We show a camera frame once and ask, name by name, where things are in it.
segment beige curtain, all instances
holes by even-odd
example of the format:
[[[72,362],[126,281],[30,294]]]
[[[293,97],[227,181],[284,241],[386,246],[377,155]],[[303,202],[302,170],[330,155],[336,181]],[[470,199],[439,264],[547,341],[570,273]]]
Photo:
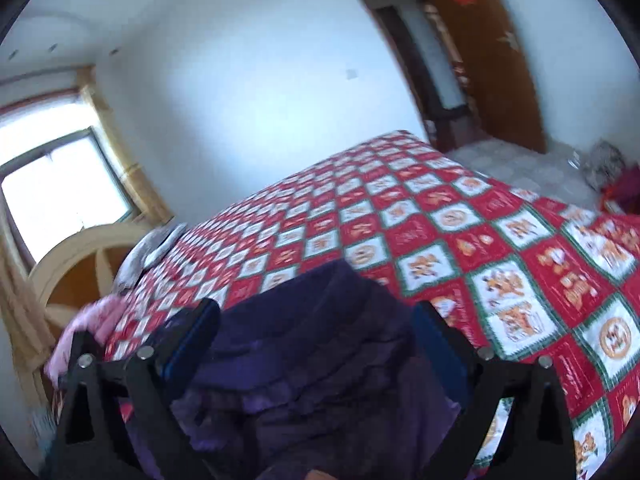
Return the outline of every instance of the beige curtain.
[[[47,403],[40,367],[55,345],[44,311],[27,281],[6,210],[0,201],[0,314],[12,346],[14,368],[32,409]]]
[[[113,110],[95,83],[95,67],[78,70],[78,87],[84,101],[94,108],[97,115],[95,130],[98,142],[133,202],[151,226],[167,223],[174,214],[126,148],[113,118]]]

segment window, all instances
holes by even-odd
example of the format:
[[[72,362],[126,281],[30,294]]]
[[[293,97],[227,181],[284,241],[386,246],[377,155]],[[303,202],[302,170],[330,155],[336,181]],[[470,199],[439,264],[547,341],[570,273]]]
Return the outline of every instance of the window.
[[[39,261],[84,228],[133,212],[93,122],[93,111],[74,102],[0,122],[0,186],[28,260]]]

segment quilt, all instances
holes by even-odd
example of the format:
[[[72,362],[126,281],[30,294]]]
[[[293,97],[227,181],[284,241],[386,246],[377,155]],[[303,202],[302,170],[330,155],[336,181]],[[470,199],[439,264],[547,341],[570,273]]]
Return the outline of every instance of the quilt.
[[[476,348],[549,355],[587,479],[640,397],[640,222],[474,173],[408,132],[361,143],[182,236],[127,295],[106,346],[120,359],[201,298],[223,308],[336,258],[407,303],[429,300]],[[504,431],[498,407],[476,459]]]

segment metal bolt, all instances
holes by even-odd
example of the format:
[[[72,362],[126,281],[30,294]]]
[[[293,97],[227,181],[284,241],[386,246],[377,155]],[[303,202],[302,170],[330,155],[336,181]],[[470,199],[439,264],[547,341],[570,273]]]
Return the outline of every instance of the metal bolt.
[[[538,358],[538,364],[543,368],[551,368],[554,362],[548,355],[542,355]]]
[[[88,368],[93,362],[94,356],[92,356],[91,354],[82,354],[78,358],[78,366],[81,368]]]
[[[483,346],[478,349],[478,357],[482,359],[482,361],[490,361],[495,357],[494,349],[489,348],[488,346]]]
[[[154,348],[152,346],[143,346],[138,349],[136,355],[143,361],[151,359],[154,355]]]

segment wooden door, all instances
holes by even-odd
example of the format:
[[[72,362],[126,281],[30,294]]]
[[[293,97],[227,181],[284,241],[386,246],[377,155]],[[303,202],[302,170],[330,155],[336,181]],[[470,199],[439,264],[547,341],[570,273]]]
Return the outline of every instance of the wooden door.
[[[501,0],[430,0],[464,62],[485,131],[546,153],[536,90]]]

